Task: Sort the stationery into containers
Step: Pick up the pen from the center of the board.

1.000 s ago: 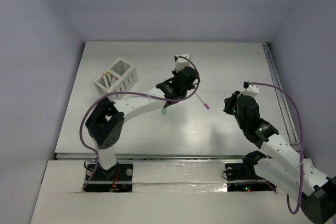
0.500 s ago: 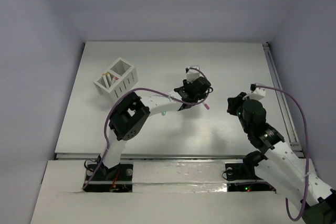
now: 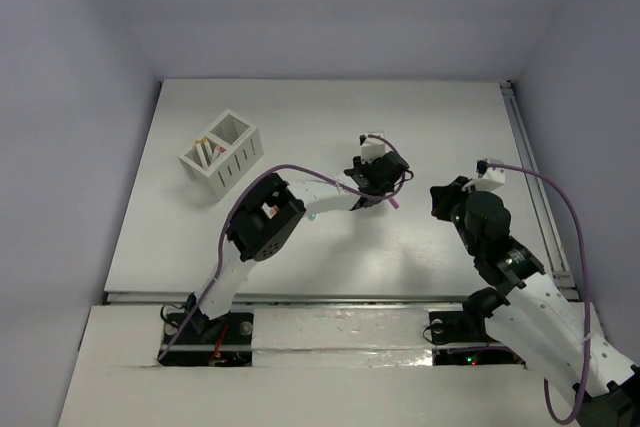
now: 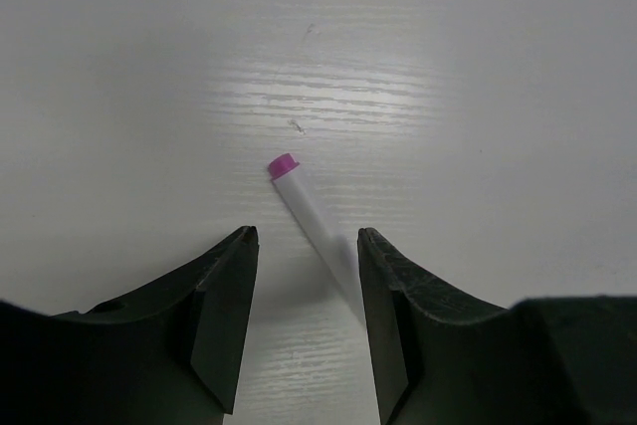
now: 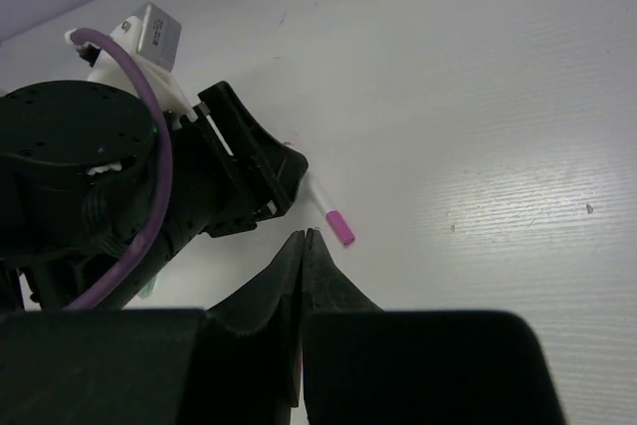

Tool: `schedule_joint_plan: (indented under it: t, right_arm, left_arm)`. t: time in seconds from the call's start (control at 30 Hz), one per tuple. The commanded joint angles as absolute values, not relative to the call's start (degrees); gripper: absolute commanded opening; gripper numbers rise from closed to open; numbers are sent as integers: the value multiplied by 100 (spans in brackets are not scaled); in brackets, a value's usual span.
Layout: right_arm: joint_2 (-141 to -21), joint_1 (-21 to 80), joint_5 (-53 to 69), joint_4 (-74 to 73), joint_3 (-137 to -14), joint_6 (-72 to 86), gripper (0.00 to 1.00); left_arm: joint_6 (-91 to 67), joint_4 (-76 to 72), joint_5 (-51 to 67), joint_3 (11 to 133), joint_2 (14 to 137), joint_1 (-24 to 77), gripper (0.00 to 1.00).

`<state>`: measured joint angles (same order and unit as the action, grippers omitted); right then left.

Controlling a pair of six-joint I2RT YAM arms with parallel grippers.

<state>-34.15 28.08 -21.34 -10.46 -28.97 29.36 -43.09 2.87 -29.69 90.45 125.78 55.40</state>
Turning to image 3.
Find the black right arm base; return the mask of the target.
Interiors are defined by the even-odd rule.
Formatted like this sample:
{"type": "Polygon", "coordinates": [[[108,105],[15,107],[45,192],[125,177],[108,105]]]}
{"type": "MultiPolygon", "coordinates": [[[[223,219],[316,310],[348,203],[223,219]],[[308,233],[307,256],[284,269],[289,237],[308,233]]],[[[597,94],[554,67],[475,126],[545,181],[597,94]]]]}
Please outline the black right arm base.
{"type": "Polygon", "coordinates": [[[458,310],[430,311],[422,336],[432,347],[433,365],[524,367],[520,356],[486,331],[485,321],[504,305],[504,297],[495,289],[484,288],[466,298],[458,310]]]}

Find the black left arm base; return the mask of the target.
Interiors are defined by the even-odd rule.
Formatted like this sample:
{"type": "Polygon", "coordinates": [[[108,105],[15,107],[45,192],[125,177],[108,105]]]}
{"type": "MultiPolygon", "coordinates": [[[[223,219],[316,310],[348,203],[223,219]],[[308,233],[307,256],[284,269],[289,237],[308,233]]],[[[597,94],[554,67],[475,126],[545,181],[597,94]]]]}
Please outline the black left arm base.
{"type": "Polygon", "coordinates": [[[158,363],[167,367],[249,367],[252,365],[253,312],[229,312],[209,320],[197,311],[169,346],[183,320],[187,305],[165,304],[160,310],[164,324],[158,363]]]}

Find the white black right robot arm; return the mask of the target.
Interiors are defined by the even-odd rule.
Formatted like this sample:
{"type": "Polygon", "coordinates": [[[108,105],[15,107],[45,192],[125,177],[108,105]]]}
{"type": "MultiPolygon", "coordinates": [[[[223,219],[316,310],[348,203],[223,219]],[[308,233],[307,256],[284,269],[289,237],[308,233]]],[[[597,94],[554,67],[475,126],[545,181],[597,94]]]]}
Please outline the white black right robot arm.
{"type": "Polygon", "coordinates": [[[469,187],[466,177],[430,189],[432,215],[455,227],[486,282],[460,315],[470,338],[503,344],[571,405],[581,426],[639,423],[639,367],[591,328],[590,309],[577,310],[539,259],[510,232],[502,199],[469,187]]]}

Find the yellow capped white marker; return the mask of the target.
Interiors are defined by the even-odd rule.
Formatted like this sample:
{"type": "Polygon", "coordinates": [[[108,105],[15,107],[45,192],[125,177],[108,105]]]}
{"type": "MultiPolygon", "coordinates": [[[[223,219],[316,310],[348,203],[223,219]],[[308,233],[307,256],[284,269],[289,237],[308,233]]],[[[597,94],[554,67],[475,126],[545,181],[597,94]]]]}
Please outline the yellow capped white marker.
{"type": "Polygon", "coordinates": [[[212,164],[214,161],[214,150],[208,138],[204,137],[201,141],[203,145],[204,152],[208,158],[208,163],[212,164]]]}

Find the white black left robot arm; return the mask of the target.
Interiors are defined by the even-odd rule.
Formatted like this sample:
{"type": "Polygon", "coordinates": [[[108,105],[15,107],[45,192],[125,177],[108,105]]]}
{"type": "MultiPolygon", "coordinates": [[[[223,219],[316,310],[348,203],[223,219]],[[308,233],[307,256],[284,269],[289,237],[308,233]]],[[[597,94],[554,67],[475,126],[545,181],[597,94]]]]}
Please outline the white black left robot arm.
{"type": "Polygon", "coordinates": [[[356,157],[333,178],[290,164],[269,169],[240,195],[223,222],[214,270],[188,297],[182,324],[198,341],[215,339],[251,270],[279,253],[301,220],[391,200],[410,176],[408,163],[394,151],[369,162],[356,157]]]}

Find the orange capped white marker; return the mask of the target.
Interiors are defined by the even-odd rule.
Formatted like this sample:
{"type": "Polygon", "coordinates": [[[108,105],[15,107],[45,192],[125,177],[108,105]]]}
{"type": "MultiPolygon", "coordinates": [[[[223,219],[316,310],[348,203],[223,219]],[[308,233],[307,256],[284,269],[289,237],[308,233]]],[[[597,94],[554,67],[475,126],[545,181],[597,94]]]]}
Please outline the orange capped white marker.
{"type": "Polygon", "coordinates": [[[195,145],[196,153],[198,155],[198,158],[200,160],[200,163],[201,163],[202,167],[203,168],[207,168],[211,164],[208,163],[208,158],[206,156],[206,153],[204,152],[203,145],[201,143],[202,139],[196,140],[194,145],[195,145]]]}

